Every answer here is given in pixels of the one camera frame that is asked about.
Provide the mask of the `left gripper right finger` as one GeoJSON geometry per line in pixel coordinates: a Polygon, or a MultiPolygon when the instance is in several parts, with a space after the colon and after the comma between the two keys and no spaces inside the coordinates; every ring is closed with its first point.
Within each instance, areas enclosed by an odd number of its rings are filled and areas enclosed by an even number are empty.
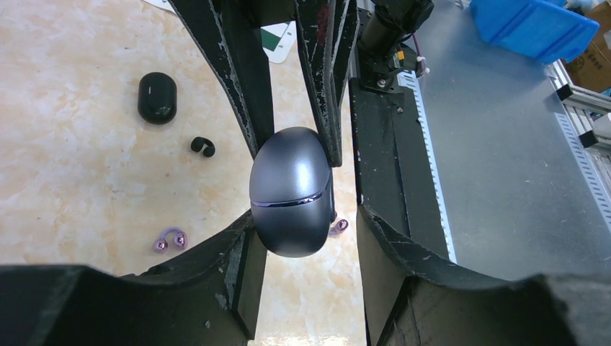
{"type": "Polygon", "coordinates": [[[369,345],[608,345],[610,277],[461,267],[357,209],[369,345]]]}

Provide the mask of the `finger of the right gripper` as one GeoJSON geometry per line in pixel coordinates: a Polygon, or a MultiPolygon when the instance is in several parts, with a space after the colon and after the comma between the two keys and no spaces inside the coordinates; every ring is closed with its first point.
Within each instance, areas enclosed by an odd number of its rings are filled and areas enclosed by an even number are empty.
{"type": "Polygon", "coordinates": [[[360,26],[356,1],[296,1],[298,54],[329,164],[342,165],[341,103],[360,26]]]}
{"type": "Polygon", "coordinates": [[[269,60],[242,1],[171,5],[224,89],[252,157],[274,133],[269,60]]]}

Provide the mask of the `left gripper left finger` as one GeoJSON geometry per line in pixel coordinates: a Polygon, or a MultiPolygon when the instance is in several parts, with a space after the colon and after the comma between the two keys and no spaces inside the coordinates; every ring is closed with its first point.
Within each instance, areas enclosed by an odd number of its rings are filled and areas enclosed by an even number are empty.
{"type": "Polygon", "coordinates": [[[267,251],[246,212],[140,275],[85,265],[1,267],[3,345],[246,345],[267,251]]]}

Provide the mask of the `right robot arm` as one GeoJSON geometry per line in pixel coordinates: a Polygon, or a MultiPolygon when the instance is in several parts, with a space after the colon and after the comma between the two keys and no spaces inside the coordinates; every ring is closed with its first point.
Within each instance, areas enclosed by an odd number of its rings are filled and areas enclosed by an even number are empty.
{"type": "Polygon", "coordinates": [[[341,103],[356,50],[374,80],[402,40],[429,18],[431,1],[376,1],[360,24],[355,1],[173,1],[171,7],[223,87],[246,145],[256,156],[274,134],[269,60],[261,28],[294,22],[313,119],[330,165],[342,163],[341,103]]]}

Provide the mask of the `purple earbud charging case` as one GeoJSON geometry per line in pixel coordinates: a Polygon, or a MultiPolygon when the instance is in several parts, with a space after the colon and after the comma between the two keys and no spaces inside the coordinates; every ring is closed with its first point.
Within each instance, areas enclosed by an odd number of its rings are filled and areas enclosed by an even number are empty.
{"type": "Polygon", "coordinates": [[[317,132],[292,127],[272,135],[254,159],[249,199],[269,251],[293,258],[319,251],[335,210],[332,168],[317,132]]]}

